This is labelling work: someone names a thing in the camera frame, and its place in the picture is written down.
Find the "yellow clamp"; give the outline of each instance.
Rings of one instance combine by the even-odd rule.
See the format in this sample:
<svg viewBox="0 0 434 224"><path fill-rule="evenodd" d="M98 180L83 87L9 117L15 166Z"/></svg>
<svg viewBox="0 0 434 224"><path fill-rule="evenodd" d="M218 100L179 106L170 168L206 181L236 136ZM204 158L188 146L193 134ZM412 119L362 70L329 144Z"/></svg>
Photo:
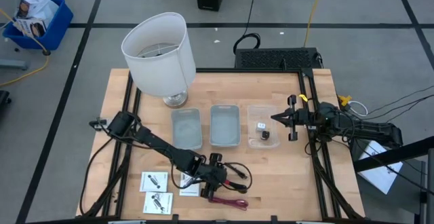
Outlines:
<svg viewBox="0 0 434 224"><path fill-rule="evenodd" d="M351 96L341 96L338 95L339 97L339 102L341 103L342 106L346 106L348 104L348 102L352 99Z"/></svg>
<svg viewBox="0 0 434 224"><path fill-rule="evenodd" d="M301 97L301 99L303 99L305 102L308 101L306 95L304 95L304 94L300 94L300 95L298 95L298 96Z"/></svg>

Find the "white lampshade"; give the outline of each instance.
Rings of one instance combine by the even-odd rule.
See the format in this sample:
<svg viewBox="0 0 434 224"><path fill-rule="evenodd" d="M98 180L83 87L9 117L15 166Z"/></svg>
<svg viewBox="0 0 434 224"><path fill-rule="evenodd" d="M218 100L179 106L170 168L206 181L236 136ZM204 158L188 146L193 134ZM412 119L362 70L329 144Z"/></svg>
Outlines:
<svg viewBox="0 0 434 224"><path fill-rule="evenodd" d="M186 91L196 76L186 22L180 14L145 20L128 33L121 49L134 83L152 96L175 96Z"/></svg>

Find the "yellow cable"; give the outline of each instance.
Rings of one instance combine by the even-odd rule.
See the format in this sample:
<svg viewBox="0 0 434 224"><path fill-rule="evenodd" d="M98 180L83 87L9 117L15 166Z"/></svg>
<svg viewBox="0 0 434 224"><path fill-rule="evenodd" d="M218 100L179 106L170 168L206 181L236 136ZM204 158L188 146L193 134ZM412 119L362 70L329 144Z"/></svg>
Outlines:
<svg viewBox="0 0 434 224"><path fill-rule="evenodd" d="M309 39L309 32L311 31L312 17L313 17L313 13L315 13L315 10L317 9L318 1L319 0L315 0L313 7L312 7L311 15L309 16L309 21L307 22L306 37L304 38L304 44L303 44L304 48L306 47L307 40Z"/></svg>
<svg viewBox="0 0 434 224"><path fill-rule="evenodd" d="M0 9L0 13L2 13L8 20L10 20L10 21L12 21L13 23L15 23L15 21L9 16L9 15L7 15L2 9ZM28 33L26 33L25 32L25 30L23 30L22 28L21 28L21 26L19 26L19 25L17 25L16 27L18 27L18 29L23 33L23 35L26 35L27 37L30 37L33 41L35 41L38 45L40 45L41 46L41 48L45 51L45 52L47 52L47 50L46 50L46 48L38 41L38 40L36 40L34 37L32 37L30 34L28 34ZM2 87L2 86L7 86L7 85L10 85L10 84L12 84L12 83L14 83L14 82L17 82L17 81L19 81L19 80L21 80L21 79L23 79L23 78L25 78L25 77L28 77L29 75L33 75L33 74L35 74L35 73L38 73L39 71L42 71L43 69L45 69L46 67L47 67L47 65L48 65L48 63L50 62L50 59L48 58L48 56L46 56L46 59L45 59L45 63L43 64L43 66L41 67L41 68L39 68L39 69L35 69L34 71L31 71L31 72L29 72L29 73L27 73L27 74L25 74L25 75L22 75L22 76L20 76L19 78L16 78L16 79L13 79L13 80L11 80L11 81L7 81L7 82L5 82L5 83L0 83L0 87Z"/></svg>

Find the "blue bin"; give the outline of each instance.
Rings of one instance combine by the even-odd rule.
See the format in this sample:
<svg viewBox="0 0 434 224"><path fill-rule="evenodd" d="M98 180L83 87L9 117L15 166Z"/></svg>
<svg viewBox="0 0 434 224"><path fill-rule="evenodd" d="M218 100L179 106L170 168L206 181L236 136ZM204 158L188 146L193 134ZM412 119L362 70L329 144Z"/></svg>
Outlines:
<svg viewBox="0 0 434 224"><path fill-rule="evenodd" d="M66 6L65 0L52 1L59 5L59 8L56 14L54 14L50 25L48 25L45 34L42 37L35 37L47 50L56 50L59 47L74 16L69 7ZM41 46L30 37L24 36L12 23L6 26L3 36L15 41L21 48L42 49Z"/></svg>

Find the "gray plastic tray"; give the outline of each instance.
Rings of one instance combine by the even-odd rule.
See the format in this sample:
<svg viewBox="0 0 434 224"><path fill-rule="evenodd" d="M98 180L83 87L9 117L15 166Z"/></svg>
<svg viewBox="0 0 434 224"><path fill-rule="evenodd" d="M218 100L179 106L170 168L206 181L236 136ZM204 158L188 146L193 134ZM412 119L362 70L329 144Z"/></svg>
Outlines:
<svg viewBox="0 0 434 224"><path fill-rule="evenodd" d="M241 140L239 107L236 105L213 105L211 107L211 135L213 146L237 146Z"/></svg>
<svg viewBox="0 0 434 224"><path fill-rule="evenodd" d="M201 117L198 109L177 109L172 111L172 138L174 146L180 149L202 147Z"/></svg>

